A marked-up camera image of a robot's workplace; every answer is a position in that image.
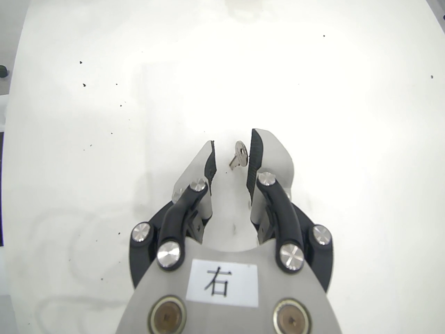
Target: white table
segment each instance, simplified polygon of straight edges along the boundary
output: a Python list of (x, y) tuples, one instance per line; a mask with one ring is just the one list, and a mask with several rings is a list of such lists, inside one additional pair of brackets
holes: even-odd
[(425, 0), (32, 0), (3, 153), (21, 333), (114, 332), (131, 228), (206, 140), (204, 243), (256, 246), (247, 169), (228, 167), (252, 127), (282, 141), (293, 201), (334, 235), (343, 332), (437, 333), (444, 68)]

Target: white label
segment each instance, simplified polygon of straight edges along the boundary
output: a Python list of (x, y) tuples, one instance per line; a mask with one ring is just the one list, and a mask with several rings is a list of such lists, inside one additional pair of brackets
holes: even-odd
[(193, 259), (186, 299), (258, 307), (258, 268), (254, 264)]

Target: silver key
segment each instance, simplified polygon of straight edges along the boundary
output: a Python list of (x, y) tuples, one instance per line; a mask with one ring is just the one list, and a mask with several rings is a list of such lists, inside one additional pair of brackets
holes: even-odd
[(229, 166), (233, 170), (235, 167), (246, 167), (248, 165), (248, 150), (242, 141), (237, 141), (235, 144), (235, 157), (233, 157)]

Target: brass bolt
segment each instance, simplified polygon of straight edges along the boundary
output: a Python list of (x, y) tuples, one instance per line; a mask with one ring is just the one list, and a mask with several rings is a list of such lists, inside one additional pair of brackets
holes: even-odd
[(149, 315), (149, 327), (153, 334), (179, 334), (186, 323), (186, 309), (175, 296), (165, 296), (157, 301)]
[(273, 322), (277, 334), (308, 334), (310, 329), (305, 308), (293, 299), (284, 299), (276, 305)]

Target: black knob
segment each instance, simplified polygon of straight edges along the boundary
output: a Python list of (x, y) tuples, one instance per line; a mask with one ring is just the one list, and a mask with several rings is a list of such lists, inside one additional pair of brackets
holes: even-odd
[(6, 76), (8, 76), (6, 66), (0, 65), (0, 78), (6, 78)]

